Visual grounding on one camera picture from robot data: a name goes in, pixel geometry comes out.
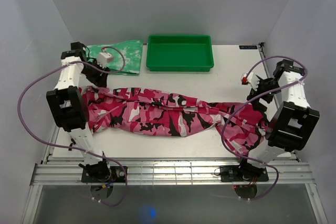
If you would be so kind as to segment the pink camouflage trousers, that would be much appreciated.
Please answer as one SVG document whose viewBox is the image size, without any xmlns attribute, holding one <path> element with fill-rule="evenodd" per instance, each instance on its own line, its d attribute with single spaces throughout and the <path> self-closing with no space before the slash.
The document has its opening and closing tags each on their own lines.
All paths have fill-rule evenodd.
<svg viewBox="0 0 336 224">
<path fill-rule="evenodd" d="M 250 104 L 237 111 L 241 103 L 206 102 L 147 88 L 87 86 L 80 92 L 92 133 L 112 127 L 149 136 L 187 137 L 215 127 L 233 152 L 247 155 L 265 139 L 269 124 L 266 114 Z"/>
</svg>

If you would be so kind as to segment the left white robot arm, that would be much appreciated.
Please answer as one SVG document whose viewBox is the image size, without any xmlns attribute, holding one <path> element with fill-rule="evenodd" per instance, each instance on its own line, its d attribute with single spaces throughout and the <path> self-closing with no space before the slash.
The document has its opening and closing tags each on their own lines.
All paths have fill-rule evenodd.
<svg viewBox="0 0 336 224">
<path fill-rule="evenodd" d="M 96 60 L 89 62 L 86 46 L 80 42 L 70 44 L 71 49 L 61 54 L 63 69 L 55 88 L 46 93 L 46 99 L 54 121 L 74 141 L 73 147 L 83 149 L 84 163 L 79 166 L 84 174 L 99 182 L 111 177 L 111 168 L 102 156 L 103 151 L 94 146 L 89 129 L 89 110 L 79 90 L 80 75 L 98 87 L 107 86 L 107 67 Z"/>
</svg>

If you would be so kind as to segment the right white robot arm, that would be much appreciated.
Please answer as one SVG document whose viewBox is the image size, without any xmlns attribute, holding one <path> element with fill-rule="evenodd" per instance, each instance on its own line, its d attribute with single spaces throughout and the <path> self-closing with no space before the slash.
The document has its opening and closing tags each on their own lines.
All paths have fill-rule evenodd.
<svg viewBox="0 0 336 224">
<path fill-rule="evenodd" d="M 276 64 L 273 77 L 263 79 L 247 72 L 242 76 L 242 84 L 251 85 L 248 100 L 253 109 L 265 112 L 267 108 L 259 102 L 270 103 L 277 93 L 281 93 L 282 103 L 270 120 L 265 139 L 248 152 L 237 167 L 238 177 L 242 180 L 257 179 L 266 175 L 266 164 L 278 155 L 302 150 L 312 134 L 320 113 L 309 105 L 303 77 L 307 74 L 304 67 L 295 66 L 292 60 L 284 59 Z M 279 91 L 279 87 L 289 87 Z"/>
</svg>

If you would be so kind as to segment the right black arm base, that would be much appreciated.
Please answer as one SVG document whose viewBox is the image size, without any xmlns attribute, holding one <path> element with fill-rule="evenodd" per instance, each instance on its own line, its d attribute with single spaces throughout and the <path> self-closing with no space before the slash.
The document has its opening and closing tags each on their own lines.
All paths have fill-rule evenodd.
<svg viewBox="0 0 336 224">
<path fill-rule="evenodd" d="M 221 182 L 267 182 L 268 173 L 265 168 L 244 167 L 243 165 L 220 166 L 214 171 Z"/>
</svg>

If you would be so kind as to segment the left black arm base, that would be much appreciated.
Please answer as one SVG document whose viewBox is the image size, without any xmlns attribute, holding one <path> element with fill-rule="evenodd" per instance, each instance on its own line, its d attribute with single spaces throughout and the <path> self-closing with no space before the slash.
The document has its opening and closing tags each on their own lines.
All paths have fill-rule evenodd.
<svg viewBox="0 0 336 224">
<path fill-rule="evenodd" d="M 124 166 L 102 166 L 95 167 L 89 165 L 83 168 L 81 182 L 82 183 L 124 183 L 128 172 L 128 167 Z"/>
</svg>

